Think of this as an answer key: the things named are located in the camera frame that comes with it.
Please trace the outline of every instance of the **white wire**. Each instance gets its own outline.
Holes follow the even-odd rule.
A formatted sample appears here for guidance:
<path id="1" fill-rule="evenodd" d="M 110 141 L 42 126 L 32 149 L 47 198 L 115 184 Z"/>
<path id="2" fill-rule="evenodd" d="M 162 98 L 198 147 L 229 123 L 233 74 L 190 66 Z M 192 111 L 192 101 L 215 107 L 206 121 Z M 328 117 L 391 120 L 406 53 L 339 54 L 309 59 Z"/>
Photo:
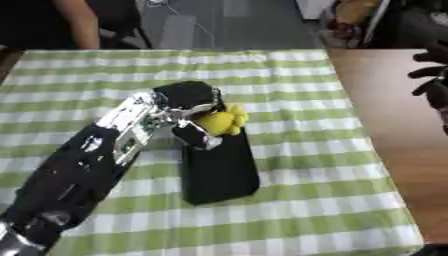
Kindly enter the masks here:
<path id="1" fill-rule="evenodd" d="M 174 9 L 169 3 L 166 3 L 165 5 L 166 5 L 166 7 L 167 7 L 168 9 L 170 9 L 170 10 L 171 10 L 172 12 L 174 12 L 175 14 L 177 14 L 177 15 L 179 15 L 179 16 L 183 16 L 179 11 L 177 11 L 176 9 Z M 201 24 L 196 23 L 196 22 L 194 22 L 194 21 L 192 21 L 192 20 L 190 20 L 190 19 L 187 19 L 187 20 L 188 20 L 190 23 L 192 23 L 193 25 L 195 25 L 195 26 L 201 28 L 202 31 L 204 31 L 204 32 L 210 37 L 210 45 L 211 45 L 212 49 L 214 49 L 214 48 L 215 48 L 215 37 L 213 36 L 213 34 L 212 34 L 210 31 L 208 31 L 206 28 L 204 28 Z"/>

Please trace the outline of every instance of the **green checkered tablecloth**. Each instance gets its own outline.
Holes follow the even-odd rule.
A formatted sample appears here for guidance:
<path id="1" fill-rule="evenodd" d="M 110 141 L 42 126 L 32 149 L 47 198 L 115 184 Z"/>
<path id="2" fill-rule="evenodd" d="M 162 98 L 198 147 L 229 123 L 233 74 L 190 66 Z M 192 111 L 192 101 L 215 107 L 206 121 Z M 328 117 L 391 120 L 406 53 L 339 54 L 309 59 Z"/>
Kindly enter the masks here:
<path id="1" fill-rule="evenodd" d="M 0 203 L 128 95 L 181 80 L 218 86 L 249 112 L 259 191 L 187 204 L 180 152 L 162 132 L 52 255 L 393 256 L 422 245 L 324 51 L 28 52 L 0 87 Z"/>

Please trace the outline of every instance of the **black glove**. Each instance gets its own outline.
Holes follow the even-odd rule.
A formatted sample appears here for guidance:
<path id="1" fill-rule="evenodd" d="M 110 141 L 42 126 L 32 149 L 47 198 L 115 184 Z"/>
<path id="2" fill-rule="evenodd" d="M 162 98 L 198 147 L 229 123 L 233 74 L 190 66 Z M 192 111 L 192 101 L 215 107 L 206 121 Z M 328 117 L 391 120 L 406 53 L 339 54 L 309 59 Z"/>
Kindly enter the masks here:
<path id="1" fill-rule="evenodd" d="M 412 94 L 420 96 L 426 94 L 429 105 L 439 110 L 448 107 L 448 44 L 445 42 L 432 43 L 425 53 L 414 55 L 417 62 L 435 62 L 444 66 L 422 68 L 409 73 L 411 78 L 435 77 L 420 85 Z"/>

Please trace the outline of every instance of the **yellow object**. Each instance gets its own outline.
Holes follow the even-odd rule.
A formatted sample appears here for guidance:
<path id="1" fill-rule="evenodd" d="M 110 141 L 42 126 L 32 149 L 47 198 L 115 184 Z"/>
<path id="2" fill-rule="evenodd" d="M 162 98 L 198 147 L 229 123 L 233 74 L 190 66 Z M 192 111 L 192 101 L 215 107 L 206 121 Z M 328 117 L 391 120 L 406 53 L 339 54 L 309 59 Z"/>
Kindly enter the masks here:
<path id="1" fill-rule="evenodd" d="M 212 136 L 240 134 L 241 127 L 249 120 L 249 116 L 240 105 L 229 104 L 226 108 L 226 112 L 217 112 L 201 117 L 196 123 Z"/>

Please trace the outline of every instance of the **chair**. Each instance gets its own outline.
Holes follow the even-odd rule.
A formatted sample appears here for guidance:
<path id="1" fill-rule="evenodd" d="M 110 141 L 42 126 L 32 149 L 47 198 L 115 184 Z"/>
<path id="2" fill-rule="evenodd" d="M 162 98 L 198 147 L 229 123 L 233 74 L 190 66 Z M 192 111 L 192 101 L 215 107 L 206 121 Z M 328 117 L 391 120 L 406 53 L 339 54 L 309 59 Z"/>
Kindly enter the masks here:
<path id="1" fill-rule="evenodd" d="M 145 48 L 153 48 L 141 27 L 141 15 L 135 0 L 88 0 L 87 3 L 97 15 L 101 31 L 114 33 L 100 33 L 102 48 L 139 48 L 125 41 L 126 37 L 135 37 L 135 31 L 145 43 Z"/>

